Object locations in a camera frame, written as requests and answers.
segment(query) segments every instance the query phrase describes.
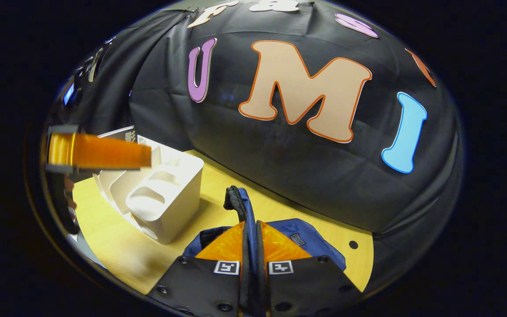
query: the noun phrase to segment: yellow table surface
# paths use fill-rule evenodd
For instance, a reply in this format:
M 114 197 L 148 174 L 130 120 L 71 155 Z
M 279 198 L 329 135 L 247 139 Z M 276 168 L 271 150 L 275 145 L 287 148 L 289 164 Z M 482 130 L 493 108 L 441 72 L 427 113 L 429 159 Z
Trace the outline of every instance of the yellow table surface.
M 205 161 L 201 201 L 195 217 L 170 244 L 161 245 L 126 221 L 101 196 L 93 178 L 76 183 L 73 197 L 76 215 L 87 243 L 109 271 L 121 281 L 147 294 L 204 229 L 236 225 L 236 211 L 223 208 L 226 188 L 243 187 L 250 197 L 256 220 L 268 222 L 298 218 L 307 221 L 340 251 L 346 262 L 344 273 L 360 291 L 369 281 L 373 267 L 371 233 L 306 209 L 252 183 L 196 151 L 187 153 Z M 357 249 L 349 246 L 358 243 Z

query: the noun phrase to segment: purple letter u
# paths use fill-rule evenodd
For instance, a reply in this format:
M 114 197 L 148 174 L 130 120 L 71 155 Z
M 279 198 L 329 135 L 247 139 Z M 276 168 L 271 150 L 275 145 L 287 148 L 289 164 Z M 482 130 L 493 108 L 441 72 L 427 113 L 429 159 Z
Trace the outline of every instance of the purple letter u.
M 187 77 L 187 86 L 189 87 L 189 96 L 195 102 L 203 102 L 209 89 L 209 72 L 211 68 L 211 56 L 213 47 L 217 44 L 216 38 L 211 38 L 203 44 L 203 65 L 201 66 L 201 84 L 195 84 L 195 68 L 197 67 L 197 56 L 200 48 L 194 48 L 189 53 L 189 76 Z

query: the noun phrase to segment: white desk caddy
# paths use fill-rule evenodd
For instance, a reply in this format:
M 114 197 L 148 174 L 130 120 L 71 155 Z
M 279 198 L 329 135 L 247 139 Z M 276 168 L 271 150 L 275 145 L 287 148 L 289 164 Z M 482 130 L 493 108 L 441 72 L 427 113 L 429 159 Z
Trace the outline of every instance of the white desk caddy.
M 94 174 L 101 194 L 147 236 L 168 244 L 199 209 L 203 160 L 138 135 L 151 147 L 151 168 Z

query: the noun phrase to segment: white container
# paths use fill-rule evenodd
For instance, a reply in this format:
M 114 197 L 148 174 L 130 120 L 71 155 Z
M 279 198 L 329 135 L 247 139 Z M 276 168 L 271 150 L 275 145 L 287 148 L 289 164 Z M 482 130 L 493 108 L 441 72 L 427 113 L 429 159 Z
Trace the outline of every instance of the white container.
M 103 196 L 129 223 L 168 244 L 199 209 L 205 163 L 142 136 L 138 143 L 151 146 L 151 168 L 101 171 L 95 180 Z

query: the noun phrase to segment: letter m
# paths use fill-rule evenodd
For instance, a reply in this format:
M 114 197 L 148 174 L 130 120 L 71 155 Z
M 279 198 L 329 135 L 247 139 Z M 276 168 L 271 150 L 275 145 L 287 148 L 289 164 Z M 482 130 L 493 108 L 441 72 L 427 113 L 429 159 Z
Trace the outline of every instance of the letter m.
M 273 120 L 271 105 L 275 86 L 279 89 L 285 118 L 296 124 L 322 99 L 318 114 L 308 120 L 308 129 L 339 143 L 353 139 L 353 116 L 363 85 L 371 71 L 347 58 L 335 58 L 316 75 L 310 76 L 298 49 L 286 42 L 259 41 L 252 44 L 259 54 L 250 98 L 238 110 L 246 117 Z

